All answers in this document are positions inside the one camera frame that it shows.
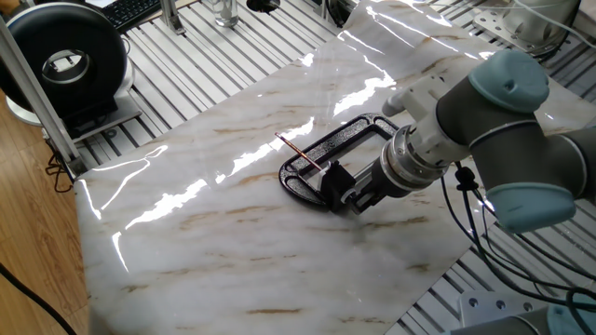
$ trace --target white marble sheet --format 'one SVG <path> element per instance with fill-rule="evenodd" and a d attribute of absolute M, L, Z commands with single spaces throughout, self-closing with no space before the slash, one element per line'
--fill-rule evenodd
<path fill-rule="evenodd" d="M 294 153 L 274 133 L 306 147 L 493 51 L 428 7 L 362 2 L 338 38 L 91 170 L 75 184 L 90 307 L 114 334 L 383 334 L 469 247 L 440 184 L 359 217 L 306 207 L 279 184 Z M 594 112 L 551 82 L 538 117 L 557 132 Z M 341 162 L 355 172 L 380 144 Z"/>

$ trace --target glass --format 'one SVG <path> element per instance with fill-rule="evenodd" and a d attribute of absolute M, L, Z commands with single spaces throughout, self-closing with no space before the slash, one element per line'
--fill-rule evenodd
<path fill-rule="evenodd" d="M 222 27 L 234 27 L 238 23 L 237 0 L 210 0 L 215 23 Z"/>

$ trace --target cable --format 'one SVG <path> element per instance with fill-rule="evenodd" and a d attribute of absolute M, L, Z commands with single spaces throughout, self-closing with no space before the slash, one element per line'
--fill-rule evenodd
<path fill-rule="evenodd" d="M 482 207 L 486 208 L 491 214 L 493 214 L 493 216 L 495 216 L 494 212 L 488 208 L 488 206 L 486 206 L 486 203 L 484 202 L 484 200 L 482 200 L 481 194 L 480 192 L 478 192 L 478 190 L 474 190 L 474 195 L 476 195 L 476 197 L 478 198 L 478 200 L 480 202 L 482 202 Z M 523 242 L 525 242 L 528 246 L 530 246 L 531 248 L 533 248 L 534 250 L 538 251 L 539 253 L 541 253 L 544 257 L 548 258 L 551 261 L 556 262 L 557 264 L 559 264 L 560 266 L 575 272 L 576 274 L 579 275 L 583 275 L 586 278 L 589 278 L 591 280 L 596 280 L 596 275 L 591 275 L 590 273 L 584 271 L 583 269 L 578 269 L 575 266 L 570 265 L 569 263 L 562 261 L 561 259 L 556 258 L 555 256 L 549 254 L 548 252 L 546 252 L 544 249 L 542 249 L 541 247 L 539 247 L 536 243 L 532 242 L 530 239 L 528 239 L 526 236 L 522 235 L 522 234 L 515 234 L 517 237 L 519 237 L 520 240 L 522 240 Z"/>
<path fill-rule="evenodd" d="M 64 318 L 56 312 L 52 306 L 49 305 L 46 301 L 41 299 L 35 292 L 31 291 L 27 288 L 23 283 L 17 279 L 5 266 L 4 264 L 0 263 L 0 275 L 7 279 L 7 281 L 12 284 L 15 288 L 17 288 L 22 294 L 26 295 L 29 299 L 37 303 L 41 308 L 43 308 L 49 315 L 51 315 L 59 325 L 62 326 L 66 334 L 68 335 L 76 335 L 73 328 L 64 320 Z"/>
<path fill-rule="evenodd" d="M 574 10 L 571 12 L 571 15 L 569 15 L 569 18 L 571 18 L 571 21 L 569 21 L 569 24 L 568 24 L 569 27 L 572 27 L 574 25 L 574 22 L 576 21 L 577 13 L 579 12 L 579 4 L 580 3 L 581 3 L 581 1 L 577 1 L 577 4 L 574 7 Z M 559 49 L 565 43 L 565 41 L 567 40 L 567 37 L 569 37 L 569 31 L 565 32 L 565 36 L 563 37 L 561 42 L 559 42 L 559 44 L 555 48 L 553 48 L 551 51 L 547 52 L 546 54 L 535 56 L 535 59 L 538 59 L 539 60 L 538 62 L 540 64 L 544 63 L 547 60 L 552 59 L 557 54 L 557 52 L 559 52 Z"/>
<path fill-rule="evenodd" d="M 535 326 L 534 326 L 534 325 L 533 325 L 533 324 L 532 324 L 530 321 L 528 321 L 528 320 L 524 319 L 523 317 L 521 317 L 521 316 L 519 316 L 519 315 L 512 315 L 512 316 L 510 316 L 510 317 L 511 317 L 511 318 L 514 318 L 514 319 L 518 319 L 518 320 L 520 320 L 520 321 L 521 321 L 521 322 L 523 322 L 523 323 L 524 323 L 524 324 L 525 324 L 525 325 L 526 325 L 528 328 L 530 328 L 530 329 L 532 330 L 532 332 L 533 332 L 535 335 L 540 335 L 540 331 L 538 330 L 538 328 L 536 328 L 536 327 L 535 327 Z"/>
<path fill-rule="evenodd" d="M 455 216 L 455 212 L 454 212 L 453 206 L 451 205 L 451 201 L 449 200 L 449 195 L 447 195 L 447 188 L 445 186 L 445 179 L 444 178 L 441 178 L 440 182 L 441 182 L 441 185 L 443 187 L 443 196 L 445 197 L 445 203 L 447 204 L 447 208 L 449 209 L 449 212 L 451 213 L 452 218 L 454 218 L 455 223 L 459 226 L 459 229 L 461 229 L 461 231 L 464 232 L 464 234 L 467 236 L 467 238 L 470 241 L 472 241 L 472 243 L 476 244 L 476 241 L 474 240 L 474 237 L 472 237 L 472 235 L 466 230 L 466 228 L 464 227 L 464 225 Z M 482 245 L 479 245 L 478 248 L 479 248 L 479 253 L 480 254 L 483 254 L 485 257 L 490 258 L 495 263 L 497 263 L 499 266 L 503 267 L 507 271 L 511 272 L 512 274 L 514 274 L 514 275 L 516 275 L 516 276 L 518 276 L 518 277 L 520 277 L 522 279 L 525 279 L 525 280 L 527 280 L 529 282 L 537 283 L 537 284 L 540 284 L 540 285 L 543 285 L 543 286 L 546 286 L 546 287 L 558 288 L 558 289 L 563 289 L 563 290 L 569 289 L 569 287 L 567 287 L 567 286 L 545 282 L 545 281 L 542 281 L 542 280 L 538 280 L 538 279 L 532 278 L 529 275 L 522 274 L 522 273 L 520 273 L 517 270 L 511 269 L 509 266 L 507 266 L 503 262 L 501 262 L 498 258 L 496 258 L 492 254 L 486 252 L 486 250 L 484 249 L 484 247 Z"/>
<path fill-rule="evenodd" d="M 450 213 L 451 213 L 454 221 L 465 232 L 465 234 L 469 236 L 469 233 L 464 229 L 464 226 L 461 224 L 461 222 L 459 221 L 459 219 L 457 219 L 457 216 L 455 215 L 455 213 L 453 211 L 453 208 L 451 207 L 451 202 L 449 201 L 449 196 L 447 195 L 447 192 L 446 192 L 447 190 L 444 187 L 444 185 L 445 185 L 444 184 L 444 178 L 441 178 L 441 183 L 443 185 L 443 195 L 445 196 L 445 202 L 447 204 L 447 207 L 448 207 L 448 209 L 449 209 L 449 211 L 450 211 Z M 567 302 L 566 301 L 563 301 L 563 300 L 560 300 L 560 299 L 555 299 L 555 298 L 550 298 L 550 297 L 544 297 L 544 296 L 541 296 L 541 295 L 539 295 L 537 293 L 534 293 L 534 292 L 531 292 L 529 290 L 526 290 L 526 289 L 523 289 L 523 288 L 518 287 L 517 284 L 515 284 L 513 281 L 511 281 L 511 279 L 508 276 L 506 276 L 505 274 L 503 274 L 498 268 L 496 268 L 494 266 L 494 264 L 492 264 L 488 260 L 488 258 L 491 258 L 495 262 L 499 263 L 499 261 L 497 261 L 494 257 L 492 257 L 491 254 L 486 253 L 486 250 L 481 245 L 480 239 L 479 238 L 476 238 L 478 236 L 478 233 L 477 233 L 477 229 L 476 229 L 476 223 L 474 222 L 474 217 L 472 215 L 472 211 L 470 209 L 470 205 L 469 205 L 469 202 L 468 202 L 467 191 L 465 189 L 462 189 L 462 194 L 463 194 L 463 197 L 464 197 L 464 203 L 465 203 L 464 205 L 466 207 L 467 219 L 469 220 L 470 227 L 472 229 L 473 235 L 475 236 L 475 238 L 472 240 L 472 242 L 476 245 L 476 248 L 479 251 L 479 254 L 480 254 L 480 257 L 481 257 L 482 261 L 486 264 L 486 266 L 493 273 L 493 275 L 495 275 L 507 287 L 511 288 L 512 290 L 514 290 L 514 291 L 516 291 L 516 292 L 518 292 L 518 293 L 520 293 L 522 295 L 528 296 L 530 298 L 534 298 L 536 300 L 540 300 L 542 302 L 550 302 L 550 303 L 555 303 L 555 304 L 559 304 L 559 305 L 567 305 Z M 545 282 L 542 282 L 542 281 L 539 281 L 539 280 L 534 280 L 534 279 L 529 279 L 529 280 L 532 281 L 532 282 L 541 283 L 541 284 L 542 283 L 545 283 Z M 550 286 L 550 287 L 553 287 L 553 288 L 562 288 L 564 290 L 571 290 L 572 289 L 572 288 L 564 287 L 564 286 L 561 286 L 561 285 L 556 285 L 556 284 L 553 284 L 553 283 L 545 283 L 545 284 L 546 284 L 546 286 Z M 596 304 L 593 304 L 593 303 L 583 303 L 583 302 L 574 302 L 574 301 L 571 301 L 571 304 L 575 308 L 589 310 L 589 311 L 596 311 Z"/>
<path fill-rule="evenodd" d="M 591 280 L 596 280 L 596 275 L 591 275 L 581 269 L 577 269 L 576 267 L 569 265 L 568 263 L 561 261 L 560 259 L 552 256 L 551 254 L 547 253 L 544 249 L 537 246 L 534 242 L 530 241 L 526 236 L 524 236 L 522 234 L 516 234 L 516 236 L 519 237 L 523 242 L 528 244 L 530 247 L 532 247 L 534 250 L 540 252 L 542 255 L 544 255 L 544 257 L 548 258 L 549 260 L 556 262 L 560 266 L 563 266 L 563 267 L 567 268 L 568 270 L 575 272 L 576 274 L 583 275 Z"/>
<path fill-rule="evenodd" d="M 530 274 L 528 273 L 528 271 L 526 269 L 524 269 L 521 265 L 518 265 L 516 263 L 514 263 L 513 261 L 510 261 L 508 259 L 506 259 L 503 256 L 500 256 L 496 251 L 494 251 L 493 249 L 493 244 L 491 243 L 491 238 L 488 235 L 488 224 L 486 224 L 486 205 L 484 203 L 482 203 L 482 223 L 484 224 L 484 238 L 486 239 L 486 243 L 488 244 L 488 248 L 493 252 L 493 254 L 500 258 L 503 261 L 506 261 L 507 263 L 511 264 L 512 266 L 515 266 L 516 268 L 524 271 L 528 276 L 530 276 Z M 542 293 L 542 291 L 540 290 L 540 288 L 538 287 L 538 284 L 536 282 L 532 282 L 532 284 L 534 285 L 534 288 L 536 289 L 536 292 L 538 292 L 540 295 L 544 296 L 544 293 Z"/>
<path fill-rule="evenodd" d="M 529 12 L 531 12 L 532 14 L 536 15 L 538 18 L 545 20 L 551 24 L 556 25 L 557 27 L 566 30 L 567 32 L 574 34 L 577 38 L 579 38 L 580 41 L 584 42 L 588 47 L 592 47 L 592 48 L 596 48 L 595 45 L 593 45 L 592 43 L 590 43 L 584 36 L 581 35 L 581 33 L 578 33 L 577 31 L 575 31 L 572 28 L 567 27 L 564 24 L 561 24 L 559 22 L 557 22 L 556 20 L 553 20 L 551 18 L 548 18 L 540 13 L 538 13 L 537 11 L 531 9 L 529 6 L 523 4 L 522 2 L 520 2 L 520 0 L 513 0 L 513 2 L 515 2 L 515 4 L 517 4 L 518 6 L 525 8 L 526 10 L 528 10 Z"/>
<path fill-rule="evenodd" d="M 565 297 L 566 306 L 567 308 L 569 308 L 569 312 L 576 321 L 577 325 L 581 328 L 584 334 L 594 335 L 592 329 L 588 326 L 588 324 L 586 324 L 586 321 L 583 317 L 581 317 L 581 315 L 577 311 L 577 308 L 575 307 L 574 295 L 576 295 L 577 293 L 587 295 L 593 300 L 596 300 L 596 293 L 585 288 L 572 288 L 567 292 L 567 296 Z"/>

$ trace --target keyboard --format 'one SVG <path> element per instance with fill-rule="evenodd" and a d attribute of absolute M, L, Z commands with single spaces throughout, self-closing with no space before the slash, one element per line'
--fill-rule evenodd
<path fill-rule="evenodd" d="M 123 34 L 161 9 L 159 0 L 116 0 L 102 13 Z"/>

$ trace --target wooden floor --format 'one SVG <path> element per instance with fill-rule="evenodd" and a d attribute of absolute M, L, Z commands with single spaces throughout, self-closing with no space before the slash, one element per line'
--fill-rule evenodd
<path fill-rule="evenodd" d="M 49 302 L 77 334 L 87 334 L 87 293 L 75 195 L 54 192 L 44 168 L 51 151 L 41 128 L 17 120 L 0 91 L 0 262 Z M 61 175 L 61 186 L 70 184 Z M 64 334 L 0 276 L 0 334 Z"/>

